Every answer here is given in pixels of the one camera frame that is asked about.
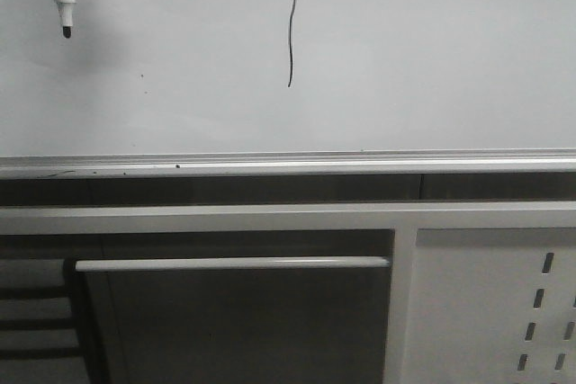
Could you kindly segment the dark panel with white top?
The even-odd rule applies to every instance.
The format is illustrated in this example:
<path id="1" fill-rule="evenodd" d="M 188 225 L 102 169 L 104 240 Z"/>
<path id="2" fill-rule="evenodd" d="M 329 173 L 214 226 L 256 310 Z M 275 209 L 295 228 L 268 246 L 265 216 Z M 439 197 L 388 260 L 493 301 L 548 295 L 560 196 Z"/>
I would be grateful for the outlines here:
<path id="1" fill-rule="evenodd" d="M 390 262 L 379 256 L 81 261 L 112 300 L 130 383 L 379 383 Z"/>

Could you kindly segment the white metal frame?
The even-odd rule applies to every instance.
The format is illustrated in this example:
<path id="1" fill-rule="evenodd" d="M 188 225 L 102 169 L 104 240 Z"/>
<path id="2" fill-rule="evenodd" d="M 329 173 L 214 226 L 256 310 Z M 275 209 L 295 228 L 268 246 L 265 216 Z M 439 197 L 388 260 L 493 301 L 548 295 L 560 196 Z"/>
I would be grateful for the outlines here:
<path id="1" fill-rule="evenodd" d="M 389 229 L 394 235 L 385 379 L 402 379 L 410 285 L 419 232 L 571 228 L 570 201 L 369 203 L 140 208 L 4 208 L 5 235 Z"/>

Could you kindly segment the aluminium whiteboard marker tray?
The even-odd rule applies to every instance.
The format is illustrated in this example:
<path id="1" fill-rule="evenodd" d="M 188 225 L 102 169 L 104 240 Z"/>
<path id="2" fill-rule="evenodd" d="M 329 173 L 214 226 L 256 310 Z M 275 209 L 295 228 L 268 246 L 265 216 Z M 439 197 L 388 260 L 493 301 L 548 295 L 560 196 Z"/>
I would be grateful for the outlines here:
<path id="1" fill-rule="evenodd" d="M 436 174 L 572 172 L 575 151 L 476 149 L 320 151 L 106 156 L 15 156 L 1 177 L 70 179 L 309 174 Z"/>

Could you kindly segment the white perforated metal panel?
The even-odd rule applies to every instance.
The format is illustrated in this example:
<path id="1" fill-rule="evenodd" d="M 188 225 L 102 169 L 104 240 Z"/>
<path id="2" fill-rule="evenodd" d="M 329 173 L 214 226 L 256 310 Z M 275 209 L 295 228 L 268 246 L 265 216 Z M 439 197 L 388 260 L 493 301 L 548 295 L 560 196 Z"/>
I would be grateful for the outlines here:
<path id="1" fill-rule="evenodd" d="M 574 382 L 574 230 L 419 232 L 402 379 Z"/>

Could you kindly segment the white whiteboard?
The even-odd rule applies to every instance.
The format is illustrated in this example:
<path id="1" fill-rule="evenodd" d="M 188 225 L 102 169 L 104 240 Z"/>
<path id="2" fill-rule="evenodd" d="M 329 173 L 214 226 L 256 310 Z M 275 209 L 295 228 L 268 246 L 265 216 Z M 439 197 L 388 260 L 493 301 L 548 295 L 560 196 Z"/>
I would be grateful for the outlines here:
<path id="1" fill-rule="evenodd" d="M 564 149 L 575 0 L 1 0 L 1 153 Z"/>

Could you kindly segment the dark slatted chair back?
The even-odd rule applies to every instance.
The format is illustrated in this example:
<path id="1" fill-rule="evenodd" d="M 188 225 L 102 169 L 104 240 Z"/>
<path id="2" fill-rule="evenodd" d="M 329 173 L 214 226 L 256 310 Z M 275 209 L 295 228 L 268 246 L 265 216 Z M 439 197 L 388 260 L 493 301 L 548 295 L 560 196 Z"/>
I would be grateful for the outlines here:
<path id="1" fill-rule="evenodd" d="M 1 381 L 95 383 L 65 259 L 1 261 Z"/>

